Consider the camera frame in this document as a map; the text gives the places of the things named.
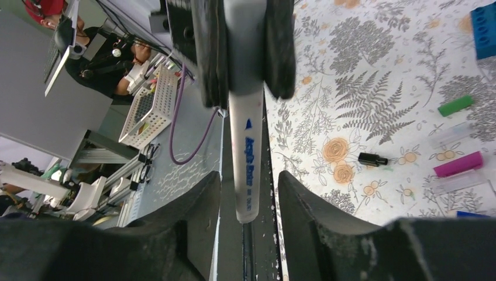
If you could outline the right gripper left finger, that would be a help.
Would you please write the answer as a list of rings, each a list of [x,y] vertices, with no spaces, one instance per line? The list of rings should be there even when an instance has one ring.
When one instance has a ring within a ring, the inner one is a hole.
[[[125,227],[69,220],[1,222],[2,280],[208,280],[221,179],[212,171]]]

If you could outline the floral patterned table mat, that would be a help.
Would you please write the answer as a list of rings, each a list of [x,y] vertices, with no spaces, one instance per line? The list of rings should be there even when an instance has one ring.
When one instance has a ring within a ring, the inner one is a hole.
[[[296,1],[297,84],[269,100],[273,172],[290,171],[343,211],[382,225],[397,217],[495,215],[487,184],[435,195],[433,168],[495,155],[495,58],[477,60],[470,12],[486,1]],[[443,117],[438,108],[470,95]],[[432,149],[428,137],[463,122],[476,132]],[[371,167],[361,152],[388,159]]]

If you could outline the blue cap of small pen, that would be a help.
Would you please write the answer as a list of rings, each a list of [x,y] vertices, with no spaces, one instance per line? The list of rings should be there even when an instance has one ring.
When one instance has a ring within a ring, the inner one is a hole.
[[[456,211],[456,217],[489,217],[489,215],[470,213],[465,211]]]

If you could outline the white perforated basket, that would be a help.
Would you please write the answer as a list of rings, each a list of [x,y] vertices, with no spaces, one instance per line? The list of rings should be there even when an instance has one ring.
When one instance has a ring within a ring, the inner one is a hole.
[[[136,92],[119,136],[119,143],[144,149],[172,121],[181,71],[174,64],[162,64],[151,83]]]

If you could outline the person in black shirt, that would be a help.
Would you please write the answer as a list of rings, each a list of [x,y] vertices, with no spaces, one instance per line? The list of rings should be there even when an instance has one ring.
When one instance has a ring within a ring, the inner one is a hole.
[[[23,1],[26,12],[40,26],[56,31],[67,19],[67,1]],[[86,55],[70,55],[64,67],[80,85],[112,99],[113,105],[131,105],[130,81],[126,78],[134,66],[141,66],[151,57],[151,48],[145,43],[123,40],[114,33],[99,27],[85,27],[78,17],[75,41],[88,48],[95,39],[104,41],[90,60]]]

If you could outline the magenta pen cap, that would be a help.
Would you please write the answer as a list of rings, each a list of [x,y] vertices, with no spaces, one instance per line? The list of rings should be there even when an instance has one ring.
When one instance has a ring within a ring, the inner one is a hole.
[[[437,177],[442,178],[454,176],[469,170],[477,170],[482,168],[483,165],[483,154],[481,152],[474,152],[459,159],[452,160],[451,162],[436,166],[433,170]]]

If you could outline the green pen cap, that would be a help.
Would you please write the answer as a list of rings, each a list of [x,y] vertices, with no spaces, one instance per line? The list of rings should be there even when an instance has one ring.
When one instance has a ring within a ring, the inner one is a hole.
[[[460,98],[457,98],[453,101],[445,103],[438,108],[438,112],[443,117],[450,116],[454,113],[457,113],[463,109],[470,107],[473,104],[473,98],[470,95],[465,95]]]

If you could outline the white black cap marker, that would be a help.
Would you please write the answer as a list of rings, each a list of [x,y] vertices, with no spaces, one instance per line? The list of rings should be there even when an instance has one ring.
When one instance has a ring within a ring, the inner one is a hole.
[[[266,1],[224,2],[233,179],[236,216],[242,224],[259,214],[266,7]]]

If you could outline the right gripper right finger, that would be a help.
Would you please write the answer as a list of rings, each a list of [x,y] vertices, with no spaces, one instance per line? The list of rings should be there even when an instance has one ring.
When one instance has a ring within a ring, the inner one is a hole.
[[[494,280],[495,219],[400,218],[383,227],[278,177],[290,280]]]

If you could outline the blue grey toy brick block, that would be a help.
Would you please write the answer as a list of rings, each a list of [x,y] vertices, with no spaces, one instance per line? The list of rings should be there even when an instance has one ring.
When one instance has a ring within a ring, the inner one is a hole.
[[[470,12],[476,59],[495,56],[495,2]]]

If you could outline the clear pen cap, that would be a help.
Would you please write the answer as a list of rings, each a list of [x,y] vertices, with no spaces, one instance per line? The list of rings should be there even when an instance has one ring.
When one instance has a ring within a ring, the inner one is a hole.
[[[450,143],[457,142],[467,138],[476,132],[475,126],[470,122],[463,122],[453,127],[434,133],[428,137],[428,144],[432,149],[447,146]]]
[[[462,189],[485,184],[487,179],[478,170],[469,170],[449,177],[439,178],[432,182],[431,187],[435,195],[443,195]]]

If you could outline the small black marker cap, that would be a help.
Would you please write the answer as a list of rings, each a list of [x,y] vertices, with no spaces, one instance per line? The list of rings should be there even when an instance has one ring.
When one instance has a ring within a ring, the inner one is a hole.
[[[365,166],[379,167],[388,165],[388,159],[377,154],[361,152],[358,156],[358,162]]]

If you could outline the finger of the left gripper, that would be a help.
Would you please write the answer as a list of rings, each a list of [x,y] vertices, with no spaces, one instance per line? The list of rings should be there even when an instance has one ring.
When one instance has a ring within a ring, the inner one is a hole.
[[[228,52],[223,1],[167,1],[171,42],[192,66],[205,107],[228,107]]]
[[[294,1],[268,1],[265,14],[265,82],[276,99],[294,96]]]

